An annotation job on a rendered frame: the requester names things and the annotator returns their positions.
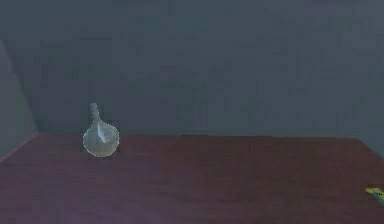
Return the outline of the dark red wooden table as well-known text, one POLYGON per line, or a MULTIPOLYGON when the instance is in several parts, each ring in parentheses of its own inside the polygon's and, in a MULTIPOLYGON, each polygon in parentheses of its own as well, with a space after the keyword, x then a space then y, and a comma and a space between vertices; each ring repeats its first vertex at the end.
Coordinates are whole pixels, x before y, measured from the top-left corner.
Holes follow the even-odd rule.
POLYGON ((357 139, 36 135, 0 161, 0 224, 384 224, 384 159, 357 139))

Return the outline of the pale glass round vase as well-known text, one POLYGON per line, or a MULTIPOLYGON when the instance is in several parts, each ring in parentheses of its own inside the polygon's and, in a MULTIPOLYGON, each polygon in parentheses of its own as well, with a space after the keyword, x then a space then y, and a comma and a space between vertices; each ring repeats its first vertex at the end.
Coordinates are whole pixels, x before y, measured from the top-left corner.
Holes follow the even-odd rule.
POLYGON ((83 146, 95 157, 109 157, 119 145, 119 131, 101 119, 96 103, 91 103, 90 108, 93 122, 83 135, 83 146))

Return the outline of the small yellow black object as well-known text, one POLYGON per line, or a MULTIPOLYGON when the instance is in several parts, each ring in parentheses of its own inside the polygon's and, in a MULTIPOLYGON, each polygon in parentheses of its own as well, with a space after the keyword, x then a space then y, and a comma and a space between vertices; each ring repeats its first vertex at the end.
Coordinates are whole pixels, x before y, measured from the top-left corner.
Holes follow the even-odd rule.
POLYGON ((384 202, 384 191, 378 187, 367 187, 365 192, 373 196, 376 200, 384 202))

